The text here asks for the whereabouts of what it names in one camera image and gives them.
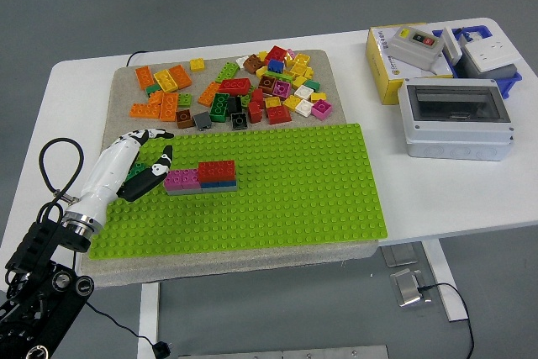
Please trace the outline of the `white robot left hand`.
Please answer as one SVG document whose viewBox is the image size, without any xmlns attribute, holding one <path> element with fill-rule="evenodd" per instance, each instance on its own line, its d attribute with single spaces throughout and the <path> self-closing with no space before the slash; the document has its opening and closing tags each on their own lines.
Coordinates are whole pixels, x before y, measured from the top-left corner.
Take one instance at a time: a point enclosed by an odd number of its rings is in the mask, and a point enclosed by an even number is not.
<svg viewBox="0 0 538 359">
<path fill-rule="evenodd" d="M 140 147 L 148 140 L 173 137 L 174 134 L 163 129 L 139 129 L 117 138 L 101 153 L 82 188 L 81 197 L 64 214 L 65 225 L 75 223 L 98 233 L 106 223 L 106 210 L 111 202 L 117 198 L 132 202 L 161 183 L 171 166 L 169 145 L 150 168 L 131 180 L 127 175 Z"/>
</svg>

